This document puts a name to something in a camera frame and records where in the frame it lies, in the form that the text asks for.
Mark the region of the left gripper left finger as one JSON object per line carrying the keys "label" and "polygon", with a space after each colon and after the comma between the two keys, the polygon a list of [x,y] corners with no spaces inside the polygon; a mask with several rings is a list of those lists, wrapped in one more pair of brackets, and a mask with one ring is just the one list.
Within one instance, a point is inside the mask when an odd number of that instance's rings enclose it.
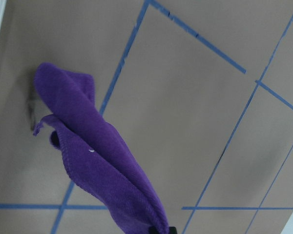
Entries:
{"label": "left gripper left finger", "polygon": [[156,227],[154,227],[154,226],[149,227],[148,233],[149,234],[159,234],[159,232],[157,231]]}

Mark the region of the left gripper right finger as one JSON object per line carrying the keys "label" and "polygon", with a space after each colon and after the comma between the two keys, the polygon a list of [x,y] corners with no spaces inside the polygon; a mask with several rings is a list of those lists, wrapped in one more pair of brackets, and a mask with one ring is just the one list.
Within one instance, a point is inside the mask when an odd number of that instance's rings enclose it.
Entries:
{"label": "left gripper right finger", "polygon": [[176,227],[169,226],[169,234],[178,234]]}

